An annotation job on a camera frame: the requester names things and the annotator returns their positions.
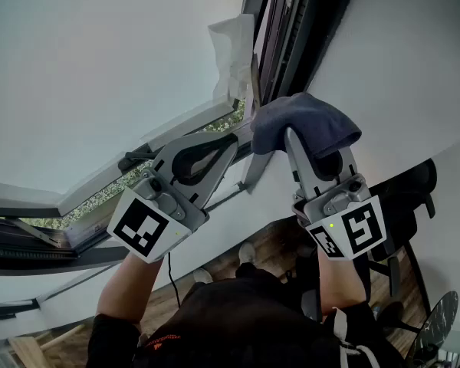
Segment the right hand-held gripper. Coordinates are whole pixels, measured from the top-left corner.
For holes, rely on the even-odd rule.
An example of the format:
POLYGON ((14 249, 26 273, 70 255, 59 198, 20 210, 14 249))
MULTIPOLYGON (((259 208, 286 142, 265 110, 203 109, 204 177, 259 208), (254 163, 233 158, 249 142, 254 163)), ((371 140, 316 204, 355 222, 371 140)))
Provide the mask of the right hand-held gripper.
POLYGON ((301 226, 331 261, 353 260, 386 240, 380 199, 371 195, 349 147, 331 155, 333 181, 323 181, 291 127, 284 145, 294 180, 300 183, 293 210, 301 226))

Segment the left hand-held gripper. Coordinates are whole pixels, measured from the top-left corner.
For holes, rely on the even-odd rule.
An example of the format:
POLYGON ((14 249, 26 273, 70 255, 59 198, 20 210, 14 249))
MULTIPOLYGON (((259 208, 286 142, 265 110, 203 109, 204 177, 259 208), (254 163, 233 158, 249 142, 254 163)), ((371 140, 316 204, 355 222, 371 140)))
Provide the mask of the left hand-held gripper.
POLYGON ((154 161, 157 172, 144 169, 124 189, 107 232, 146 263, 162 259, 209 220, 202 209, 237 149, 234 133, 193 133, 168 143, 154 161))

